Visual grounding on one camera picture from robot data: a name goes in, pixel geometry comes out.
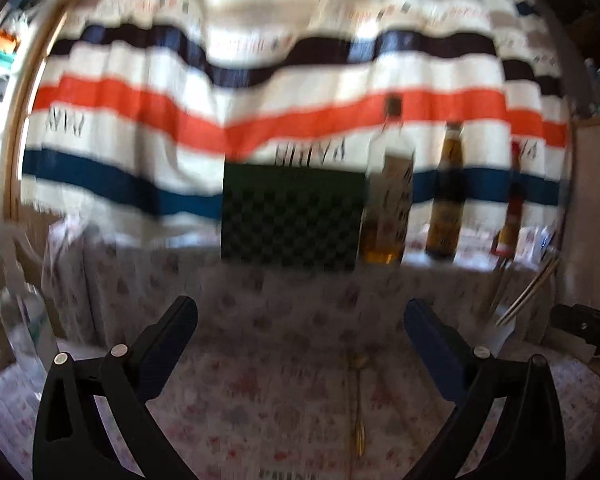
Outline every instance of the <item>striped blanket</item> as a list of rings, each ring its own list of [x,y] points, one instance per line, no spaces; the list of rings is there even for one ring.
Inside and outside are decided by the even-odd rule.
[[[555,221],[568,111],[533,0],[79,0],[29,118],[22,201],[143,239],[219,221],[225,158],[365,171],[388,94],[429,221],[445,121],[464,121],[464,224]]]

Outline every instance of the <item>spoon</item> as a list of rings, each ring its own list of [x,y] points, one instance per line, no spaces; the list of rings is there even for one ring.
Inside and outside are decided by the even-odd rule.
[[[349,367],[356,371],[356,423],[354,426],[354,439],[356,443],[356,455],[360,458],[365,453],[365,424],[362,422],[362,408],[360,393],[360,373],[369,364],[369,357],[360,352],[354,352],[349,357]]]

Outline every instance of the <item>shelf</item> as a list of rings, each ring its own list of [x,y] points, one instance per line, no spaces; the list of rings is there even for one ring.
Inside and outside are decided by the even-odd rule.
[[[590,119],[579,119],[573,121],[575,128],[589,128],[590,126],[600,126],[600,117],[592,117]]]

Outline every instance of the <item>red stripe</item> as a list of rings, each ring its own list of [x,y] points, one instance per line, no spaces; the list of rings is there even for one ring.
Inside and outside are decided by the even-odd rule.
[[[375,94],[349,105],[257,117],[223,128],[184,112],[163,94],[133,89],[114,79],[87,81],[63,76],[57,87],[38,89],[34,110],[49,108],[56,102],[106,108],[164,131],[177,144],[240,159],[275,138],[317,139],[381,124],[385,97],[386,94]],[[508,112],[504,95],[495,90],[476,89],[455,94],[407,90],[402,92],[402,118],[405,121],[509,120],[515,130],[524,131],[525,135],[544,136],[539,114]]]
[[[509,110],[511,135],[539,137],[547,146],[564,148],[567,145],[567,125],[543,121],[542,116],[531,110]]]

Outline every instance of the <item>floral tablecloth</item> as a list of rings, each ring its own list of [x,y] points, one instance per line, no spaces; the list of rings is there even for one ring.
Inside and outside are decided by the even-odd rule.
[[[438,394],[402,327],[405,304],[430,301],[458,326],[482,301],[489,260],[432,265],[408,254],[402,266],[354,272],[260,268],[222,262],[212,238],[138,248],[76,219],[49,234],[43,290],[68,338],[100,348],[131,344],[179,294],[196,300],[198,328],[163,393],[148,403],[160,428],[202,480],[389,480],[426,450],[452,405]],[[514,273],[505,301],[532,269]],[[530,317],[518,319],[518,335]],[[346,353],[371,357],[361,373],[366,451],[350,453],[356,376]],[[510,340],[503,355],[540,351]],[[571,358],[541,350],[552,366],[565,421],[570,475],[590,452],[598,378]],[[120,462],[137,470],[103,399]],[[502,408],[496,402],[465,469],[477,465]],[[24,476],[36,415],[17,367],[0,376],[0,446]]]
[[[458,327],[482,302],[494,263],[486,254],[472,253],[452,264],[433,264],[419,252],[408,253],[401,266],[358,264],[351,273],[256,267],[222,261],[213,235],[140,248],[67,219],[49,231],[42,286],[68,338],[83,344],[133,342],[171,301],[186,294],[198,305],[199,332],[342,350],[401,343],[402,314],[414,297],[429,301],[446,324]],[[504,304],[534,273],[516,265]],[[538,295],[537,308],[518,316],[519,338],[531,331],[536,337],[530,340],[540,341],[542,320],[531,321],[546,314],[547,294]]]
[[[80,349],[69,351],[84,355]],[[510,340],[502,356],[526,360],[535,352],[547,357],[554,376],[571,479],[590,456],[600,382],[573,358],[526,342]],[[360,460],[350,460],[347,452],[355,377],[337,352],[213,344],[194,335],[164,391],[148,407],[202,480],[344,480],[349,467],[354,480],[397,480],[422,455],[452,405],[439,396],[408,344],[372,355],[361,376],[367,446]],[[502,401],[494,403],[465,471],[484,453]],[[137,472],[106,401],[96,402],[121,464]],[[0,448],[27,480],[37,409],[18,365],[5,370]]]

